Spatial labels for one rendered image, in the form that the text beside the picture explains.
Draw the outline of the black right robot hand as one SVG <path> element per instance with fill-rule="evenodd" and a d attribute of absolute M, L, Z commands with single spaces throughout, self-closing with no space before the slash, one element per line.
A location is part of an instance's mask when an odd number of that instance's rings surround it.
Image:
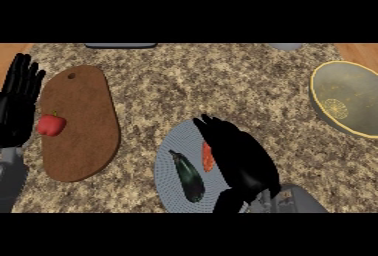
<path fill-rule="evenodd" d="M 236 214 L 244 203 L 267 190 L 270 198 L 280 192 L 274 162 L 253 137 L 234 124 L 202 114 L 193 124 L 209 145 L 211 154 L 227 183 L 216 198 L 212 212 Z"/>

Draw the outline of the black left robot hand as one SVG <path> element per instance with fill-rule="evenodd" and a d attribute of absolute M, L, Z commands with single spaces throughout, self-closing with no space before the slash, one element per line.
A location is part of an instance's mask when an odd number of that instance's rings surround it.
<path fill-rule="evenodd" d="M 30 55 L 17 53 L 0 89 L 0 148 L 20 147 L 29 139 L 44 75 Z"/>

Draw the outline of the grey round placemat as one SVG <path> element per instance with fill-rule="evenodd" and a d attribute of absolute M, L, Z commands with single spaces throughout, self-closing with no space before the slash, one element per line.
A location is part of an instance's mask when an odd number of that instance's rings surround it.
<path fill-rule="evenodd" d="M 157 196 L 169 213 L 211 213 L 219 193 L 228 188 L 216 165 L 209 172 L 202 165 L 203 138 L 190 120 L 182 121 L 168 132 L 156 152 L 153 179 Z M 190 202 L 178 178 L 169 150 L 181 153 L 203 181 L 203 197 L 199 202 Z"/>

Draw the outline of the grey bowl with yellow rim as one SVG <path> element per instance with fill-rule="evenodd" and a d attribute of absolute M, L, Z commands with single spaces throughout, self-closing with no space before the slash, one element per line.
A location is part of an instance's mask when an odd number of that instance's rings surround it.
<path fill-rule="evenodd" d="M 308 98 L 332 128 L 378 139 L 378 72 L 348 61 L 324 62 L 309 76 Z"/>

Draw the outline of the red bell pepper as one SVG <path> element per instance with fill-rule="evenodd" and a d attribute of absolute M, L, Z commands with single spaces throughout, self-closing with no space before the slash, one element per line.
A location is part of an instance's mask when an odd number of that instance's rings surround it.
<path fill-rule="evenodd" d="M 39 135 L 54 137 L 60 134 L 66 126 L 66 119 L 57 115 L 57 112 L 41 116 L 36 124 Z"/>

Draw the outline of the dark green eggplant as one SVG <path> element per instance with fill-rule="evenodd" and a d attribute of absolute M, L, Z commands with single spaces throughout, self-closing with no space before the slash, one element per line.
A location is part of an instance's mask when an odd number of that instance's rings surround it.
<path fill-rule="evenodd" d="M 200 175 L 185 156 L 172 150 L 169 150 L 168 153 L 172 157 L 184 197 L 188 202 L 197 203 L 205 194 L 205 186 Z"/>

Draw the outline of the brown wooden cutting board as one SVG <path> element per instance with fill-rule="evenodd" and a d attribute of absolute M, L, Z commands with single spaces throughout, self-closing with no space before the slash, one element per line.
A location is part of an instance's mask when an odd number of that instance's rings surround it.
<path fill-rule="evenodd" d="M 61 182 L 81 181 L 109 164 L 120 132 L 101 70 L 75 66 L 50 79 L 39 95 L 41 114 L 66 120 L 57 136 L 41 136 L 42 167 Z"/>

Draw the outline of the dark flat appliance edge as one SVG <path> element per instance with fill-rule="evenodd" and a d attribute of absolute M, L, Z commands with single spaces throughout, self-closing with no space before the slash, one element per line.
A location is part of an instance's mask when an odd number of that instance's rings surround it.
<path fill-rule="evenodd" d="M 157 43 L 84 43 L 92 49 L 146 49 L 153 48 Z"/>

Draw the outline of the pale grey round object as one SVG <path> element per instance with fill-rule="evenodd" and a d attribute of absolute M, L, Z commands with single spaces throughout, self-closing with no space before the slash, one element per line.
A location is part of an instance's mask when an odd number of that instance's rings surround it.
<path fill-rule="evenodd" d="M 268 46 L 271 46 L 277 50 L 292 51 L 301 48 L 302 43 L 268 43 Z"/>

